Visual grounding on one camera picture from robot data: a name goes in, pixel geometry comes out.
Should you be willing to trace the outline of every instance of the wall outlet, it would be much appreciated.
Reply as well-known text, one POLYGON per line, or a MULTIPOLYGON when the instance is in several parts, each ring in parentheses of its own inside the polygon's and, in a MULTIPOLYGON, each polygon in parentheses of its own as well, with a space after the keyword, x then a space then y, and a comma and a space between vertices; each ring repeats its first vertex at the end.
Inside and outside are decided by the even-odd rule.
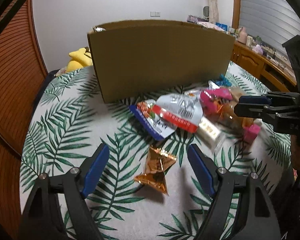
POLYGON ((150 17, 160 17, 160 12, 150 12, 150 17))

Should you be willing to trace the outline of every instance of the stuffed animal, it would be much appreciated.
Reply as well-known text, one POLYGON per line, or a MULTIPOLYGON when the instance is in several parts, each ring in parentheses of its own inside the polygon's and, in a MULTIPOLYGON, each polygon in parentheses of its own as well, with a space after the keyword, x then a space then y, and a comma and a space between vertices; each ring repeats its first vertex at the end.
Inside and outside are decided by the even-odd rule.
POLYGON ((66 67, 66 73, 79 68, 92 65, 91 53, 89 47, 78 49, 69 53, 71 60, 66 67))

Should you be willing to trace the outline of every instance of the brown cardboard box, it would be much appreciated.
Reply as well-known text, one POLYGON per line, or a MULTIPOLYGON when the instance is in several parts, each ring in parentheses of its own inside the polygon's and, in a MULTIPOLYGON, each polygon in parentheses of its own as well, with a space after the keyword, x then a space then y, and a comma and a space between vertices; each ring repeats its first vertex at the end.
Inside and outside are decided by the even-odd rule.
POLYGON ((225 74, 234 37, 178 21, 138 20, 99 25, 88 33, 105 103, 143 92, 217 79, 225 74))

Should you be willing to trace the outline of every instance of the leaf-patterned tablecloth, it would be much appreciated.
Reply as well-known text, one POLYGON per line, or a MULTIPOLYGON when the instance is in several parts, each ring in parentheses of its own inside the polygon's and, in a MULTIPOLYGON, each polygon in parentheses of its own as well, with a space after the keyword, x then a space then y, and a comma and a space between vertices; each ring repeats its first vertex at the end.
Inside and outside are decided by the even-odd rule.
MULTIPOLYGON (((250 95, 268 91, 232 62, 226 78, 250 95)), ((196 134, 177 129, 161 143, 178 157, 166 176, 169 196, 133 181, 143 171, 148 148, 154 142, 128 105, 190 88, 178 86, 104 104, 93 67, 55 78, 46 88, 26 135, 20 168, 21 209, 40 173, 53 176, 80 166, 101 142, 110 148, 109 162, 86 202, 106 239, 193 239, 211 199, 200 188, 186 157, 191 143, 196 143, 217 166, 238 174, 257 172, 271 193, 283 169, 290 165, 290 137, 274 133, 273 127, 265 123, 251 147, 240 136, 226 132, 222 149, 215 153, 196 134)), ((234 194, 223 237, 232 228, 237 200, 238 195, 234 194)), ((64 195, 59 195, 59 201, 66 231, 75 238, 64 195)))

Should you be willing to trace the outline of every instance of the window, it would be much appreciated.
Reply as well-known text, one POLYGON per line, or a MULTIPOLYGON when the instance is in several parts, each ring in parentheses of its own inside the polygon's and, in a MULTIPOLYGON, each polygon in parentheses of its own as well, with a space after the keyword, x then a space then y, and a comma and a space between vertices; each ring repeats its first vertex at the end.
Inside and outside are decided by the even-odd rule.
POLYGON ((284 54, 282 44, 300 35, 300 19, 286 0, 241 0, 239 26, 284 54))

